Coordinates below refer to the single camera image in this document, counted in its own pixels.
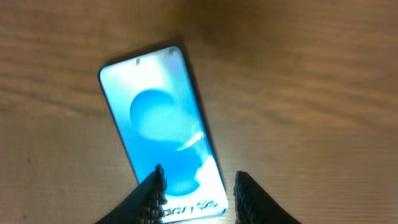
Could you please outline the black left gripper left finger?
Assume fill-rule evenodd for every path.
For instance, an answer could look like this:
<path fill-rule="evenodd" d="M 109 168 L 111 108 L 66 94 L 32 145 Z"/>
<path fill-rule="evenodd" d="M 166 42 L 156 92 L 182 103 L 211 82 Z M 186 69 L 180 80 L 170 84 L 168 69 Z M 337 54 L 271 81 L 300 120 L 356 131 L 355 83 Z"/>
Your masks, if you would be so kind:
<path fill-rule="evenodd" d="M 164 170 L 157 164 L 155 171 L 96 224 L 161 224 L 165 217 L 166 189 Z"/>

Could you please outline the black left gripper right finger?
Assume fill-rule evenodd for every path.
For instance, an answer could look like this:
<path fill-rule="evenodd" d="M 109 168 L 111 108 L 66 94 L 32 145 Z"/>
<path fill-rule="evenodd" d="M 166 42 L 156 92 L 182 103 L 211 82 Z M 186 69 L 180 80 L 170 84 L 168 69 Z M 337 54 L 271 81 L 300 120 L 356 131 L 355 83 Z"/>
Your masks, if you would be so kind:
<path fill-rule="evenodd" d="M 236 224 L 300 224 L 247 172 L 237 171 L 233 195 Z"/>

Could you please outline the blue screen smartphone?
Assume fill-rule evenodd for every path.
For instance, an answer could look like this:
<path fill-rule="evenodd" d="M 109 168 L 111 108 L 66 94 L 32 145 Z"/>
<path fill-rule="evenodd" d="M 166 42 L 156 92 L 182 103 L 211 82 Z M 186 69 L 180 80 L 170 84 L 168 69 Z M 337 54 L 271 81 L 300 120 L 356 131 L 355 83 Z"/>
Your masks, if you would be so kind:
<path fill-rule="evenodd" d="M 229 202 L 183 49 L 115 61 L 98 78 L 137 180 L 164 170 L 164 222 L 224 214 Z"/>

